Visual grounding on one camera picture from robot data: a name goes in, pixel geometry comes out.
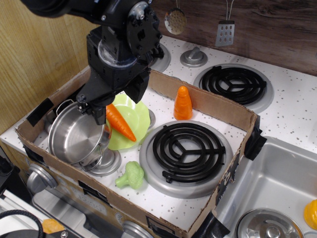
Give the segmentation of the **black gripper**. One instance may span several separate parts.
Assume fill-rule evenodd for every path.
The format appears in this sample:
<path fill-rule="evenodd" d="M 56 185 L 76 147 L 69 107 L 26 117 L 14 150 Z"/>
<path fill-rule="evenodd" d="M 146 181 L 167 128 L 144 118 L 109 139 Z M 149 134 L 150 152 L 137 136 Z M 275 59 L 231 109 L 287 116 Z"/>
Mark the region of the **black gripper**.
<path fill-rule="evenodd" d="M 97 27 L 87 35 L 87 55 L 90 77 L 79 91 L 76 100 L 92 105 L 92 115 L 97 125 L 106 123 L 106 105 L 124 91 L 134 102 L 139 103 L 147 89 L 151 69 L 146 60 L 137 60 L 132 66 L 115 68 L 99 57 L 98 46 L 102 42 L 103 27 Z"/>

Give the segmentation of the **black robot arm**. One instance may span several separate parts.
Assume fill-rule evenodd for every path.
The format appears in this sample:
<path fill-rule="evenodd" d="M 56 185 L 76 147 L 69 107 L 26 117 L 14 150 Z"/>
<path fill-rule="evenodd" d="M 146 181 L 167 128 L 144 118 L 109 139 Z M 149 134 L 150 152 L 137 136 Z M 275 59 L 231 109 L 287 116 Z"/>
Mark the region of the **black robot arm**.
<path fill-rule="evenodd" d="M 125 92 L 139 102 L 148 86 L 153 53 L 160 47 L 159 19 L 148 0 L 26 0 L 35 15 L 66 14 L 97 25 L 87 35 L 90 78 L 76 100 L 79 111 L 106 122 L 106 107 Z"/>

